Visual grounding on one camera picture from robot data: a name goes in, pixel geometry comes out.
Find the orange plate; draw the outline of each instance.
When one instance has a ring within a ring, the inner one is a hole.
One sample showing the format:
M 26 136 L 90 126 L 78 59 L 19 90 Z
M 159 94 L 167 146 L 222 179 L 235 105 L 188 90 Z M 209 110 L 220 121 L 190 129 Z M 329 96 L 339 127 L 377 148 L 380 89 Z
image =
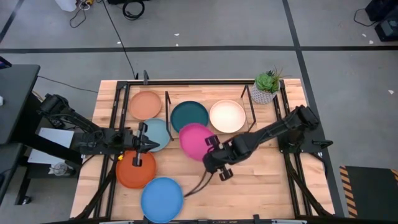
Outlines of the orange plate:
M 123 186 L 130 189 L 141 189 L 148 184 L 156 174 L 156 161 L 152 153 L 141 154 L 142 166 L 132 165 L 136 152 L 128 151 L 123 160 L 116 165 L 116 178 Z
M 153 91 L 141 91 L 135 94 L 129 103 L 131 116 L 140 120 L 154 118 L 161 109 L 162 101 Z

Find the yellow and black hazard tape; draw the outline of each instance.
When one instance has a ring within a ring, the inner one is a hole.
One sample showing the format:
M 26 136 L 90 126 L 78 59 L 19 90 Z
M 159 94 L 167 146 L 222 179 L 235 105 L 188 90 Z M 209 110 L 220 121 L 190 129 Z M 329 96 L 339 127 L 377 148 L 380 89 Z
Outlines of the yellow and black hazard tape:
M 340 166 L 340 176 L 341 181 L 343 182 L 343 189 L 346 196 L 349 217 L 356 218 L 358 216 L 358 213 L 355 207 L 353 189 L 351 188 L 348 171 L 345 166 Z
M 396 178 L 396 181 L 398 182 L 398 171 L 392 169 L 391 172 L 394 174 L 394 177 Z

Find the blue plate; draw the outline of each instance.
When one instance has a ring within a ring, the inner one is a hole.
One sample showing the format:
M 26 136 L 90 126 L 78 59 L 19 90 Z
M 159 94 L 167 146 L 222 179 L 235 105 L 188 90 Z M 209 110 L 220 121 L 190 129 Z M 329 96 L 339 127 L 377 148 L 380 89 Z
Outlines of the blue plate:
M 209 113 L 200 103 L 185 101 L 173 109 L 170 119 L 174 130 L 179 133 L 187 124 L 198 123 L 207 126 L 209 123 Z
M 173 179 L 159 177 L 149 182 L 141 195 L 141 209 L 154 223 L 167 223 L 181 211 L 182 189 Z
M 148 131 L 145 135 L 149 140 L 159 143 L 160 146 L 151 149 L 150 152 L 157 152 L 169 143 L 170 136 L 166 130 L 166 121 L 159 118 L 152 118 L 144 121 L 148 125 Z

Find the desk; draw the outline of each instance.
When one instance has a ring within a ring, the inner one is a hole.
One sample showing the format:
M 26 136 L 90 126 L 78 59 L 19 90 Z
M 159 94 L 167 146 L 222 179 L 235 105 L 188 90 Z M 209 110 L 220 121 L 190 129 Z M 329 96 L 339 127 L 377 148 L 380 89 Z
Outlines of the desk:
M 111 120 L 116 84 L 117 80 L 103 80 L 99 88 L 93 122 L 105 128 L 109 127 Z M 285 85 L 291 109 L 299 105 L 306 105 L 299 79 L 286 79 Z M 165 91 L 168 91 L 172 104 L 194 100 L 206 105 L 207 101 L 237 99 L 240 97 L 243 88 L 244 85 L 135 85 L 134 88 L 130 89 L 129 97 L 131 98 L 135 93 L 142 90 L 152 90 L 165 103 Z M 115 128 L 118 128 L 121 117 L 123 92 L 124 90 L 122 90 L 119 99 Z M 250 113 L 249 107 L 245 106 L 245 110 L 246 114 Z M 252 129 L 253 131 L 277 120 L 272 103 L 268 105 L 254 104 L 254 111 L 257 123 Z M 164 105 L 157 117 L 165 119 Z M 125 127 L 136 129 L 138 122 L 127 114 Z M 219 135 L 219 138 L 220 141 L 223 141 L 230 136 L 230 134 L 222 134 Z M 188 192 L 200 181 L 204 171 L 203 164 L 187 158 L 180 149 L 178 139 L 170 141 L 165 149 L 156 152 L 154 155 L 158 167 L 157 177 L 168 176 L 175 179 L 182 186 L 183 192 Z M 323 207 L 333 213 L 323 164 L 309 154 L 302 154 L 301 160 L 308 188 Z M 78 215 L 96 192 L 102 162 L 103 156 L 95 156 L 82 167 L 71 217 Z M 222 182 L 215 176 L 200 193 L 185 199 L 183 209 L 176 219 L 252 219 L 254 214 L 259 214 L 262 219 L 294 217 L 284 157 L 279 152 L 276 139 L 261 144 L 249 159 L 231 168 L 234 172 L 233 178 Z M 297 186 L 296 189 L 300 211 L 301 214 L 304 214 L 302 196 Z M 127 189 L 117 182 L 112 220 L 142 220 L 141 191 Z M 108 193 L 105 192 L 101 216 L 105 214 L 107 199 Z

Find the dark green plate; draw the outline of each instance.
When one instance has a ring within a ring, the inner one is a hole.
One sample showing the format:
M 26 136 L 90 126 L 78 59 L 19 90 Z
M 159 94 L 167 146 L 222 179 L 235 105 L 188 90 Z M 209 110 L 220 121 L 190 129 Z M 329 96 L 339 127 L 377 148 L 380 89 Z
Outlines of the dark green plate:
M 185 101 L 174 108 L 170 119 L 174 130 L 179 133 L 187 124 L 198 123 L 207 126 L 209 113 L 200 103 Z

